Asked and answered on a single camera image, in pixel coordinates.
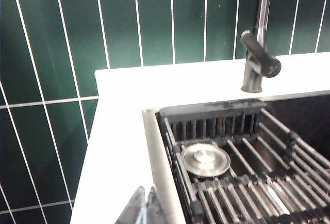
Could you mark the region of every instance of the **white grout line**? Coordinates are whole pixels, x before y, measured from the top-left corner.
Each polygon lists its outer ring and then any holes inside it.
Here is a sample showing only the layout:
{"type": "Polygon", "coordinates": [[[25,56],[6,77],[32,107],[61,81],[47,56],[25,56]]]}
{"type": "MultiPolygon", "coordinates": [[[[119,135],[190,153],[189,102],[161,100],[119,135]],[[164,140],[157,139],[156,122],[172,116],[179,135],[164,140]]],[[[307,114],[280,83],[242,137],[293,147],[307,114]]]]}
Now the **white grout line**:
{"type": "Polygon", "coordinates": [[[7,201],[6,195],[5,195],[5,193],[4,193],[4,190],[2,189],[1,184],[0,184],[0,190],[1,190],[1,193],[2,193],[2,195],[3,195],[3,197],[4,197],[4,200],[5,200],[5,202],[6,202],[6,206],[7,206],[8,212],[10,213],[11,219],[12,219],[12,221],[14,222],[14,224],[16,224],[16,221],[15,221],[15,219],[14,219],[14,216],[12,215],[12,210],[11,210],[11,208],[10,208],[10,206],[9,206],[9,203],[8,203],[8,201],[7,201]]]}
{"type": "Polygon", "coordinates": [[[324,0],[324,4],[323,4],[323,10],[322,10],[321,22],[320,22],[320,27],[319,27],[319,33],[318,33],[318,38],[316,40],[315,51],[314,51],[315,53],[318,51],[318,47],[319,47],[319,41],[320,41],[322,24],[323,24],[323,17],[324,17],[324,12],[325,12],[326,1],[327,0],[324,0]]]}
{"type": "Polygon", "coordinates": [[[25,152],[23,150],[23,146],[22,146],[22,142],[21,142],[21,139],[20,139],[20,136],[18,134],[18,131],[16,129],[16,125],[15,125],[15,122],[14,122],[14,119],[12,117],[12,114],[11,114],[11,110],[8,106],[8,101],[7,101],[7,97],[6,97],[6,94],[5,94],[5,91],[4,91],[4,88],[2,87],[2,82],[0,81],[0,89],[1,89],[1,93],[4,97],[4,100],[5,100],[5,103],[6,103],[6,106],[7,106],[7,110],[8,110],[8,114],[9,114],[9,117],[10,117],[10,120],[11,120],[11,124],[12,124],[12,127],[14,129],[14,132],[16,134],[16,138],[17,138],[17,141],[19,143],[19,146],[20,146],[20,149],[21,149],[21,153],[23,155],[23,160],[25,162],[25,166],[26,166],[26,169],[27,169],[27,172],[29,173],[29,176],[30,176],[30,180],[31,180],[31,183],[32,183],[32,186],[33,186],[33,189],[35,190],[35,194],[36,194],[36,197],[37,197],[37,200],[38,200],[38,204],[39,204],[39,207],[40,207],[40,210],[41,210],[41,213],[42,213],[42,216],[43,216],[43,219],[45,221],[45,223],[47,224],[47,220],[46,220],[46,216],[45,216],[45,213],[43,211],[43,208],[41,206],[41,202],[40,202],[40,198],[39,198],[39,194],[37,192],[37,188],[36,188],[36,185],[35,185],[35,181],[33,180],[33,177],[32,177],[32,174],[31,174],[31,170],[30,170],[30,167],[29,167],[29,164],[27,162],[27,159],[26,159],[26,156],[25,156],[25,152]]]}
{"type": "MultiPolygon", "coordinates": [[[[67,201],[61,201],[61,202],[52,202],[52,203],[46,203],[46,204],[42,204],[41,206],[42,207],[52,207],[52,206],[58,206],[58,205],[62,205],[62,204],[68,204],[70,203],[69,200],[67,201]]],[[[35,210],[35,209],[38,209],[40,208],[39,205],[34,205],[34,206],[29,206],[29,207],[20,207],[18,209],[12,209],[11,211],[13,213],[15,212],[20,212],[20,211],[25,211],[25,210],[35,210]]],[[[4,210],[4,211],[0,211],[0,215],[4,215],[4,214],[8,214],[9,213],[9,210],[4,210]]]]}
{"type": "Polygon", "coordinates": [[[107,68],[110,69],[107,39],[105,37],[104,24],[103,24],[103,15],[102,15],[101,1],[100,0],[97,0],[97,5],[98,5],[98,12],[100,14],[101,30],[102,30],[103,45],[104,45],[104,50],[105,50],[105,58],[107,60],[107,68]]]}
{"type": "Polygon", "coordinates": [[[174,40],[174,3],[171,0],[171,21],[172,21],[172,60],[175,64],[175,40],[174,40]]]}
{"type": "Polygon", "coordinates": [[[142,41],[141,41],[141,29],[140,29],[140,14],[139,14],[139,4],[138,0],[135,0],[135,8],[136,8],[136,20],[138,23],[138,35],[139,35],[139,49],[140,49],[140,60],[141,66],[143,67],[143,53],[142,53],[142,41]]]}
{"type": "Polygon", "coordinates": [[[206,19],[207,19],[207,0],[204,0],[204,49],[203,61],[206,61],[206,19]]]}
{"type": "Polygon", "coordinates": [[[49,129],[50,129],[49,131],[50,131],[51,136],[52,136],[52,140],[53,140],[53,144],[54,144],[54,148],[55,148],[55,152],[56,152],[58,164],[59,164],[59,167],[60,167],[60,170],[61,170],[61,173],[62,173],[64,186],[65,186],[65,189],[67,191],[68,198],[70,200],[70,195],[69,195],[69,191],[68,191],[67,182],[65,180],[65,176],[64,176],[64,172],[63,172],[63,168],[62,168],[62,163],[61,163],[60,156],[59,156],[59,153],[58,153],[58,150],[57,150],[57,145],[56,145],[56,142],[55,142],[55,136],[54,136],[54,133],[53,133],[53,128],[52,128],[51,120],[49,118],[47,107],[46,107],[46,104],[45,104],[45,98],[43,96],[43,92],[42,92],[42,89],[41,89],[41,84],[40,84],[40,80],[39,80],[39,76],[38,76],[38,71],[37,71],[35,59],[34,59],[34,56],[33,56],[33,53],[32,53],[32,48],[31,48],[31,45],[30,45],[30,40],[29,40],[29,37],[27,35],[27,30],[26,30],[26,26],[25,26],[25,22],[24,22],[24,18],[23,18],[23,14],[22,14],[22,9],[21,9],[21,5],[20,5],[19,0],[16,0],[16,4],[17,4],[17,8],[18,8],[18,11],[19,11],[19,14],[20,14],[21,23],[22,23],[23,31],[24,31],[24,36],[25,36],[27,47],[28,47],[28,50],[29,50],[29,54],[30,54],[30,58],[31,58],[33,70],[35,72],[35,76],[36,76],[36,80],[37,80],[37,84],[38,84],[38,88],[39,88],[39,92],[40,92],[41,101],[43,103],[43,108],[45,110],[47,122],[48,122],[48,125],[49,125],[49,129]]]}
{"type": "MultiPolygon", "coordinates": [[[[86,100],[94,100],[98,99],[98,96],[89,96],[89,97],[81,97],[81,101],[86,100]]],[[[57,99],[57,100],[48,100],[45,101],[45,104],[59,104],[59,103],[70,103],[70,102],[76,102],[79,101],[79,98],[71,98],[71,99],[57,99]]],[[[35,106],[35,105],[43,105],[41,101],[39,102],[30,102],[30,103],[21,103],[21,104],[9,104],[9,108],[18,108],[18,107],[29,107],[29,106],[35,106]]],[[[0,109],[5,109],[5,105],[0,105],[0,109]]]]}
{"type": "MultiPolygon", "coordinates": [[[[75,72],[74,65],[73,65],[72,53],[71,53],[71,48],[70,48],[70,43],[69,43],[69,37],[68,37],[67,27],[65,26],[65,20],[64,20],[64,14],[63,14],[63,9],[62,9],[62,3],[61,3],[61,0],[57,0],[57,1],[58,1],[58,6],[59,6],[59,9],[60,9],[60,14],[61,14],[61,19],[62,19],[65,41],[67,43],[69,60],[70,60],[70,65],[71,65],[71,70],[72,70],[72,75],[73,75],[73,81],[74,81],[74,85],[75,85],[75,88],[76,88],[77,97],[78,97],[78,99],[80,99],[80,93],[79,93],[79,88],[78,88],[78,81],[77,81],[77,76],[76,76],[76,72],[75,72]]],[[[79,102],[81,119],[83,121],[82,124],[84,125],[86,142],[88,143],[88,132],[87,132],[87,127],[86,127],[86,122],[85,122],[84,110],[83,110],[83,106],[81,104],[81,100],[78,100],[78,102],[79,102]]]]}
{"type": "Polygon", "coordinates": [[[291,55],[291,51],[292,51],[292,44],[293,44],[293,37],[294,37],[294,29],[295,29],[295,22],[296,22],[296,19],[297,19],[298,6],[299,6],[299,0],[297,0],[296,6],[295,6],[295,13],[294,13],[294,20],[293,20],[293,27],[292,27],[292,34],[291,34],[291,41],[290,41],[289,55],[291,55]]]}
{"type": "Polygon", "coordinates": [[[235,60],[235,56],[236,56],[236,41],[237,41],[237,27],[238,27],[238,8],[239,8],[239,0],[236,1],[236,19],[235,19],[235,34],[234,34],[233,60],[235,60]]]}

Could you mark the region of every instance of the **wall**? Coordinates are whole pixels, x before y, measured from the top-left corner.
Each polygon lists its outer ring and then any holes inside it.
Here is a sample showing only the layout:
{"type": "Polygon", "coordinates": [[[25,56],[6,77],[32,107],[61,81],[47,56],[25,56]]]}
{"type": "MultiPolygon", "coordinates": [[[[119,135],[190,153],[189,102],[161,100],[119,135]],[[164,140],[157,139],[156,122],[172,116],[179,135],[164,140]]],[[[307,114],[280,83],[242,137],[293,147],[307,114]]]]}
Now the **wall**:
{"type": "MultiPolygon", "coordinates": [[[[9,105],[1,96],[0,221],[68,223],[97,104],[95,70],[243,58],[239,37],[253,28],[256,3],[1,0],[9,105]]],[[[268,48],[330,51],[330,0],[271,0],[268,48]]]]}

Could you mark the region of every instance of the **faucet spout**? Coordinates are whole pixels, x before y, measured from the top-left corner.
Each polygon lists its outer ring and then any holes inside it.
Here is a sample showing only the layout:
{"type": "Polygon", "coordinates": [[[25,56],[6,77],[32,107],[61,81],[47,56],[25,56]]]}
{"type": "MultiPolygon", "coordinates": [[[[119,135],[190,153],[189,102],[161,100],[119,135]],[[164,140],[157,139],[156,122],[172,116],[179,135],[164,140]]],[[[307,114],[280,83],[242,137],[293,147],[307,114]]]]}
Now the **faucet spout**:
{"type": "Polygon", "coordinates": [[[261,92],[262,77],[275,77],[281,70],[281,62],[269,56],[264,49],[266,48],[268,10],[269,0],[259,0],[253,33],[246,30],[241,35],[241,42],[247,48],[244,81],[241,88],[243,91],[261,92]]]}

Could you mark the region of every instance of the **metal rod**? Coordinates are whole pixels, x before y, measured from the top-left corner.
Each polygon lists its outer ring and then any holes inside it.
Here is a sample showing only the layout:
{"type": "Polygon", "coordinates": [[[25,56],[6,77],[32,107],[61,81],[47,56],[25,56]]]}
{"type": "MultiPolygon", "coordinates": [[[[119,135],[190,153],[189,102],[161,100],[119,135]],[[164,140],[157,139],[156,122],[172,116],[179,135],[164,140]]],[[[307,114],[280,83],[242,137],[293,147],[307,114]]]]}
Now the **metal rod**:
{"type": "Polygon", "coordinates": [[[310,173],[310,175],[320,183],[327,191],[330,191],[330,184],[328,184],[323,178],[321,178],[309,165],[307,165],[301,158],[299,158],[296,154],[292,155],[293,159],[306,171],[310,173]]]}
{"type": "MultiPolygon", "coordinates": [[[[174,135],[172,133],[172,130],[171,130],[169,121],[168,121],[167,118],[164,118],[164,122],[165,122],[165,126],[167,128],[168,134],[169,134],[170,143],[172,144],[172,147],[174,147],[176,145],[176,141],[174,139],[174,135]]],[[[187,171],[186,171],[186,169],[185,169],[185,167],[183,165],[181,154],[179,152],[176,152],[175,153],[175,157],[176,157],[178,168],[179,168],[179,170],[181,172],[181,176],[183,177],[183,181],[184,181],[184,184],[186,186],[188,195],[190,197],[190,201],[191,202],[194,202],[194,201],[197,200],[197,196],[195,194],[194,189],[192,188],[192,184],[190,182],[189,175],[188,175],[188,173],[187,173],[187,171]]]]}
{"type": "Polygon", "coordinates": [[[206,119],[203,120],[203,139],[206,138],[206,119]]]}
{"type": "Polygon", "coordinates": [[[248,164],[248,162],[245,160],[245,158],[242,156],[242,154],[237,150],[235,145],[232,143],[231,140],[227,140],[227,144],[230,146],[230,148],[233,150],[233,152],[236,154],[236,156],[240,159],[240,161],[243,163],[244,167],[248,170],[249,174],[254,175],[255,172],[252,169],[252,167],[248,164]]]}
{"type": "Polygon", "coordinates": [[[285,212],[283,211],[283,209],[281,208],[281,206],[277,203],[277,201],[272,197],[272,195],[269,193],[269,191],[266,189],[265,185],[263,184],[262,181],[258,181],[258,186],[260,187],[260,189],[262,190],[262,192],[264,193],[264,195],[269,199],[269,201],[273,204],[273,206],[275,207],[276,211],[280,214],[280,215],[284,215],[285,212]]]}
{"type": "Polygon", "coordinates": [[[214,118],[213,119],[213,125],[212,125],[212,137],[213,138],[216,136],[216,123],[217,123],[217,119],[214,118]]]}
{"type": "Polygon", "coordinates": [[[279,156],[278,153],[275,152],[274,149],[272,149],[267,142],[264,141],[260,136],[257,137],[257,140],[260,141],[260,143],[275,157],[275,159],[286,169],[289,170],[290,167],[287,163],[284,162],[284,160],[279,156]]]}
{"type": "Polygon", "coordinates": [[[223,119],[221,117],[218,118],[218,129],[219,129],[219,135],[222,135],[222,122],[223,119]]]}
{"type": "Polygon", "coordinates": [[[255,117],[255,115],[251,115],[251,123],[250,123],[250,129],[249,129],[249,131],[250,131],[250,134],[252,133],[252,131],[253,131],[253,126],[254,126],[254,117],[255,117]]]}
{"type": "MultiPolygon", "coordinates": [[[[248,162],[245,160],[245,158],[242,156],[242,154],[237,150],[235,145],[232,143],[231,140],[228,139],[227,143],[233,150],[233,152],[236,154],[236,156],[241,160],[245,168],[249,171],[251,175],[256,175],[255,171],[251,168],[251,166],[248,164],[248,162]]],[[[258,180],[258,186],[261,188],[262,192],[265,194],[265,196],[270,200],[270,202],[274,205],[276,211],[282,215],[285,212],[282,210],[282,208],[278,205],[276,200],[270,195],[270,193],[267,191],[266,187],[264,186],[263,182],[261,180],[258,180]]]]}
{"type": "Polygon", "coordinates": [[[286,149],[287,146],[281,141],[273,132],[271,132],[263,123],[259,123],[259,127],[262,128],[282,149],[286,149]]]}
{"type": "Polygon", "coordinates": [[[222,118],[222,128],[221,128],[221,135],[224,135],[226,132],[226,117],[222,118]]]}
{"type": "Polygon", "coordinates": [[[284,204],[284,206],[288,209],[289,213],[293,213],[294,212],[294,208],[292,207],[292,205],[288,202],[286,196],[284,195],[283,192],[281,192],[278,188],[277,185],[275,185],[275,183],[273,183],[271,180],[268,181],[267,183],[272,189],[273,191],[276,193],[276,195],[279,197],[279,199],[281,200],[281,202],[284,204]]]}
{"type": "MultiPolygon", "coordinates": [[[[245,138],[242,139],[244,144],[248,147],[248,149],[256,156],[256,158],[262,163],[262,165],[268,170],[268,172],[272,172],[273,169],[268,165],[268,163],[260,156],[260,154],[255,150],[255,148],[248,142],[245,138]]],[[[283,195],[281,191],[276,188],[276,185],[271,181],[267,180],[268,185],[275,191],[275,193],[279,196],[282,203],[285,207],[289,210],[289,212],[293,213],[294,209],[292,208],[291,204],[287,201],[286,197],[283,195]]]]}
{"type": "Polygon", "coordinates": [[[192,121],[192,138],[195,140],[196,139],[196,123],[197,121],[192,121]]]}
{"type": "Polygon", "coordinates": [[[255,195],[255,197],[259,200],[262,208],[264,209],[264,211],[266,212],[266,214],[269,216],[269,217],[272,217],[272,216],[278,216],[278,213],[277,212],[272,212],[270,210],[270,208],[267,206],[267,204],[265,203],[265,201],[263,200],[263,197],[259,194],[259,192],[257,191],[257,189],[254,187],[253,183],[252,182],[249,182],[248,184],[248,188],[252,191],[252,193],[255,195]]]}
{"type": "MultiPolygon", "coordinates": [[[[269,134],[273,140],[282,148],[286,149],[286,145],[268,128],[266,128],[262,123],[259,123],[259,126],[269,134]]],[[[290,167],[293,168],[308,184],[310,184],[326,202],[330,203],[330,197],[324,192],[309,176],[307,176],[293,161],[289,163],[290,167]]]]}
{"type": "MultiPolygon", "coordinates": [[[[230,172],[231,176],[234,179],[237,178],[237,174],[234,172],[234,170],[232,169],[231,166],[229,167],[229,172],[230,172]]],[[[238,188],[241,190],[243,196],[245,197],[247,203],[249,204],[249,206],[253,210],[255,216],[257,217],[257,219],[261,219],[262,218],[262,215],[261,215],[259,209],[257,208],[257,206],[255,205],[255,203],[251,199],[250,195],[248,194],[248,192],[246,191],[246,189],[244,188],[244,186],[241,183],[239,183],[238,184],[238,188]]]]}
{"type": "Polygon", "coordinates": [[[175,137],[176,138],[176,134],[177,134],[177,131],[176,131],[176,123],[173,123],[172,124],[173,125],[173,137],[175,137]]]}
{"type": "Polygon", "coordinates": [[[305,211],[306,207],[301,203],[301,201],[295,197],[295,195],[288,189],[287,186],[282,182],[280,178],[277,178],[277,183],[280,185],[280,187],[284,190],[284,192],[289,196],[289,198],[292,200],[292,202],[298,207],[300,211],[305,211]]]}
{"type": "Polygon", "coordinates": [[[316,193],[311,188],[309,188],[308,185],[298,175],[295,175],[294,178],[315,199],[318,205],[326,207],[326,203],[318,195],[316,195],[316,193]]]}
{"type": "MultiPolygon", "coordinates": [[[[271,132],[264,124],[259,123],[259,126],[267,134],[269,134],[283,149],[286,149],[287,146],[276,135],[274,135],[274,133],[271,132]]],[[[317,168],[319,172],[321,172],[325,177],[327,177],[330,180],[330,174],[322,166],[320,166],[320,164],[318,164],[313,158],[311,158],[307,153],[305,153],[300,147],[294,145],[292,148],[295,152],[297,152],[298,155],[300,155],[302,158],[307,160],[311,165],[317,168]]]]}
{"type": "Polygon", "coordinates": [[[234,210],[234,207],[231,204],[230,200],[228,199],[228,196],[227,196],[225,190],[222,188],[222,186],[219,187],[218,191],[219,191],[219,193],[220,193],[220,195],[222,197],[222,200],[224,201],[224,203],[225,203],[225,205],[226,205],[226,207],[228,209],[228,212],[229,212],[229,214],[230,214],[233,222],[234,223],[240,222],[240,219],[238,218],[238,216],[237,216],[237,214],[236,214],[236,212],[234,210]]]}
{"type": "Polygon", "coordinates": [[[236,117],[233,116],[233,123],[232,123],[232,135],[235,133],[235,122],[236,122],[236,117]]]}
{"type": "Polygon", "coordinates": [[[304,150],[298,145],[293,146],[294,151],[303,159],[305,159],[310,165],[316,168],[324,177],[330,180],[330,174],[319,163],[317,163],[312,157],[310,157],[304,150]]]}
{"type": "Polygon", "coordinates": [[[314,210],[316,205],[312,200],[297,186],[288,176],[285,177],[285,181],[291,186],[291,188],[297,192],[297,194],[314,210]]]}
{"type": "Polygon", "coordinates": [[[215,219],[214,219],[214,217],[213,217],[213,215],[212,215],[210,206],[207,203],[207,200],[205,198],[204,192],[199,189],[197,191],[197,193],[198,193],[198,196],[199,196],[199,198],[200,198],[200,200],[202,202],[203,208],[205,210],[205,214],[206,214],[207,220],[209,221],[210,224],[217,224],[216,221],[215,221],[215,219]]]}
{"type": "Polygon", "coordinates": [[[212,200],[212,202],[213,202],[213,204],[215,206],[215,209],[217,211],[217,214],[219,215],[222,223],[223,224],[228,224],[228,220],[226,218],[226,215],[224,214],[224,212],[223,212],[223,210],[221,208],[221,205],[220,205],[220,203],[219,203],[219,201],[218,201],[218,199],[217,199],[217,197],[215,195],[214,190],[210,187],[210,188],[207,189],[207,191],[208,191],[208,193],[209,193],[209,195],[211,197],[211,200],[212,200]]]}
{"type": "Polygon", "coordinates": [[[184,121],[182,122],[182,130],[183,130],[183,141],[186,141],[187,140],[187,122],[184,121]]]}
{"type": "MultiPolygon", "coordinates": [[[[322,196],[322,198],[328,203],[330,204],[330,197],[327,195],[326,192],[324,192],[309,176],[307,176],[294,162],[290,163],[290,166],[309,184],[311,185],[315,191],[322,196]]],[[[294,178],[299,181],[301,180],[300,176],[295,175],[294,178]]],[[[316,194],[312,189],[310,189],[311,191],[307,190],[308,192],[312,192],[311,195],[314,196],[314,194],[316,194]]]]}
{"type": "MultiPolygon", "coordinates": [[[[285,133],[289,133],[291,130],[286,127],[283,123],[281,123],[278,119],[276,119],[272,114],[270,114],[267,110],[261,109],[261,113],[263,113],[266,117],[271,119],[281,130],[283,130],[285,133]]],[[[330,161],[327,160],[322,154],[320,154],[318,151],[316,151],[314,148],[312,148],[307,142],[305,142],[301,137],[298,137],[296,139],[296,142],[299,146],[301,146],[306,152],[308,152],[311,156],[313,156],[318,162],[326,166],[327,168],[330,168],[330,161]]]]}
{"type": "Polygon", "coordinates": [[[268,172],[272,172],[273,169],[268,165],[268,163],[260,156],[257,150],[249,143],[249,141],[245,138],[242,139],[243,143],[247,146],[247,148],[253,153],[254,156],[262,163],[262,165],[268,170],[268,172]]]}
{"type": "Polygon", "coordinates": [[[233,198],[235,199],[239,210],[241,211],[242,215],[246,220],[251,220],[251,216],[249,215],[248,211],[246,210],[244,204],[242,203],[241,199],[239,198],[237,192],[235,191],[232,184],[228,185],[228,190],[232,194],[233,198]]]}
{"type": "Polygon", "coordinates": [[[245,124],[245,114],[242,115],[241,134],[244,133],[244,124],[245,124]]]}

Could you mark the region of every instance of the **dish rack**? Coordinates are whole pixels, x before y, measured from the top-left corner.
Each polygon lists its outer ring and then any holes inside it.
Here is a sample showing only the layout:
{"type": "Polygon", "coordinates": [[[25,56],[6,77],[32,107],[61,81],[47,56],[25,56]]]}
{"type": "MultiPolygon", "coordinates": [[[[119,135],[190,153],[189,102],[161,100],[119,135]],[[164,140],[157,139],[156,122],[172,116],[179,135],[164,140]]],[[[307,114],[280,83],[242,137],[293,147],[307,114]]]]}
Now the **dish rack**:
{"type": "Polygon", "coordinates": [[[158,122],[187,223],[330,223],[330,162],[259,100],[173,106],[158,122]],[[182,150],[225,150],[223,175],[190,174],[182,150]]]}

